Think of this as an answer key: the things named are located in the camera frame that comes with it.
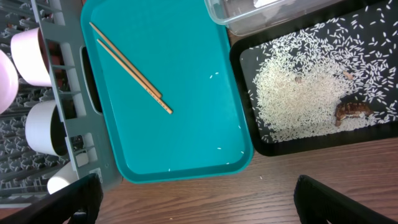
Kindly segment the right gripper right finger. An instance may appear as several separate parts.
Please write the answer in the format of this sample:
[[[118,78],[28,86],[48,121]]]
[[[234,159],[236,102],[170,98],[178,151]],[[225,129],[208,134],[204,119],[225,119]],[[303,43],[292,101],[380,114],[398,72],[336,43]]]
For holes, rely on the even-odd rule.
[[[397,224],[307,175],[297,180],[294,204],[302,224]]]

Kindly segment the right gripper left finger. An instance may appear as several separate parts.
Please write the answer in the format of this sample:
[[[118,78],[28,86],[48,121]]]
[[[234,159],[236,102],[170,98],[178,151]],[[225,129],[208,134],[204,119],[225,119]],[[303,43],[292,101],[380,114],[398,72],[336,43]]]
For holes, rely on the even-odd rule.
[[[1,224],[95,223],[102,200],[100,178],[97,174],[89,174],[1,219]]]

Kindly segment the white paper cup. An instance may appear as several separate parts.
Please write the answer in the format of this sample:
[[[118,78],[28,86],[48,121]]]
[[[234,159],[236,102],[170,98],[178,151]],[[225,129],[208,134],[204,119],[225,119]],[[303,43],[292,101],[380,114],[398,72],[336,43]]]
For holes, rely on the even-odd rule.
[[[68,162],[49,179],[47,190],[49,194],[54,194],[60,189],[76,182],[78,179],[77,173],[72,168],[72,163]]]

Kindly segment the grey bowl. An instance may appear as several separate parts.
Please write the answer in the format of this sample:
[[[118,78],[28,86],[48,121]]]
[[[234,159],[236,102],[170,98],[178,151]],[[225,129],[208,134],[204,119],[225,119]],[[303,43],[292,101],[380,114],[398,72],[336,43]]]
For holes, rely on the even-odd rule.
[[[36,104],[27,116],[25,137],[29,147],[39,153],[65,156],[65,127],[60,120],[55,100]]]

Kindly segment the brown food scrap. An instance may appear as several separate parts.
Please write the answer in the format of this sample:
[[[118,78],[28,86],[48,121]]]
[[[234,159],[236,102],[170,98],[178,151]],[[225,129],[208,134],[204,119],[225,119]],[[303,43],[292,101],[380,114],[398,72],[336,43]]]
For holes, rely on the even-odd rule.
[[[367,103],[340,103],[335,109],[335,126],[339,127],[346,118],[370,116],[373,110]]]

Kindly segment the long wooden chopstick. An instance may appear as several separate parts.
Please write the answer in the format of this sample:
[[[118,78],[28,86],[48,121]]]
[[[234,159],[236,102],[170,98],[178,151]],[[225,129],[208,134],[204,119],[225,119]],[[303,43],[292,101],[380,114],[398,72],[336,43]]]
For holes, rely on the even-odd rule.
[[[130,74],[130,76],[133,77],[133,79],[135,79],[136,82],[138,82],[138,84],[140,84],[141,87],[143,87],[143,89],[145,89],[146,92],[148,92],[148,94],[150,94],[151,97],[153,97],[153,99],[155,99],[156,102],[158,102],[161,107],[163,107],[164,110],[166,110],[166,112],[168,112],[168,114],[173,113],[162,99],[159,96],[156,96],[155,93],[109,47],[99,39],[96,41],[105,49],[105,51],[107,51],[107,53],[110,54],[110,56],[112,56],[113,59],[115,59],[115,61],[117,61],[118,64],[120,64],[120,66],[122,66],[123,69],[125,69],[125,71],[128,72],[128,74]]]

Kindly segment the white rice pile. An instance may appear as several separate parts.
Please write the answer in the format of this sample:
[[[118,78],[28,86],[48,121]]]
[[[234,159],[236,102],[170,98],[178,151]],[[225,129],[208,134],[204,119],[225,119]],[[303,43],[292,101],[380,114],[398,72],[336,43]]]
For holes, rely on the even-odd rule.
[[[325,136],[397,120],[397,2],[365,7],[257,46],[250,98],[265,142]],[[335,126],[340,103],[373,114]]]

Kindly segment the short-looking wooden chopstick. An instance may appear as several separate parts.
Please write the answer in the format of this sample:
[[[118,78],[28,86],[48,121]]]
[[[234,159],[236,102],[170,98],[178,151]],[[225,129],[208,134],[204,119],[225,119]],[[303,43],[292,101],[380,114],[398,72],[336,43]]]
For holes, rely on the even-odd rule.
[[[116,52],[118,57],[130,68],[135,75],[139,77],[159,98],[162,94],[156,89],[156,87],[124,56],[124,54],[92,23],[89,22],[90,26],[102,37],[102,39]]]

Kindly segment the large pink plate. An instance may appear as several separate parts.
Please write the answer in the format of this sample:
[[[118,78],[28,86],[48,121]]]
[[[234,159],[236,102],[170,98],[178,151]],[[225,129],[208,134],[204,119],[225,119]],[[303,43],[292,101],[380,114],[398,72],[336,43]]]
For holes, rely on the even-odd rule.
[[[19,91],[19,76],[9,57],[1,51],[1,113],[5,112],[14,102]]]

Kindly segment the pink bowl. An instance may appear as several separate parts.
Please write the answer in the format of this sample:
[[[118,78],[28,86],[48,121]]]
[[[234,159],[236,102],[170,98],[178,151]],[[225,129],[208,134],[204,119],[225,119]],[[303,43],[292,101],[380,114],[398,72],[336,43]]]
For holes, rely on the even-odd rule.
[[[43,53],[44,40],[40,28],[15,34],[11,39],[11,55],[22,78],[30,85],[51,87],[48,55]]]

